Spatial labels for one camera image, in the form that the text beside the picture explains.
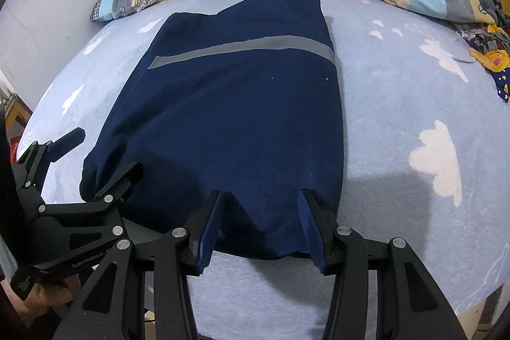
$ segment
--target silver bolt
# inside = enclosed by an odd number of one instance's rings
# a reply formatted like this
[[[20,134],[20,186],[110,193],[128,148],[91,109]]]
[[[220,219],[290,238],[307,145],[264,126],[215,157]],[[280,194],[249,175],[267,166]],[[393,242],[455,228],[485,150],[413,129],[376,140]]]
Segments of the silver bolt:
[[[113,227],[112,232],[113,232],[113,235],[119,236],[119,235],[122,235],[124,230],[123,230],[123,228],[121,226],[116,225],[116,226]]]
[[[348,236],[348,235],[351,235],[351,232],[353,232],[353,230],[345,225],[341,225],[337,228],[338,235]]]
[[[184,228],[175,228],[173,231],[172,231],[172,236],[174,236],[175,238],[182,238],[183,236],[186,235],[186,230]]]
[[[393,245],[395,245],[397,248],[405,248],[407,244],[402,238],[394,238]]]
[[[119,242],[117,242],[118,249],[129,248],[129,245],[131,245],[131,242],[129,242],[129,240],[120,240]]]

